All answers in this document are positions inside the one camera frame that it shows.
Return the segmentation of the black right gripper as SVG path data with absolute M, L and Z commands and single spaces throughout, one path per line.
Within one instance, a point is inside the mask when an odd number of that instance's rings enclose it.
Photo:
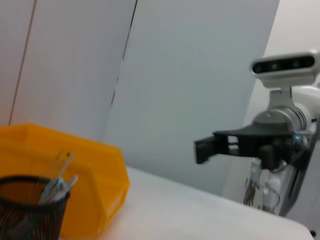
M 195 161 L 201 165 L 217 154 L 258 158 L 263 169 L 275 170 L 280 161 L 290 159 L 293 136 L 286 124 L 250 124 L 216 131 L 194 142 Z

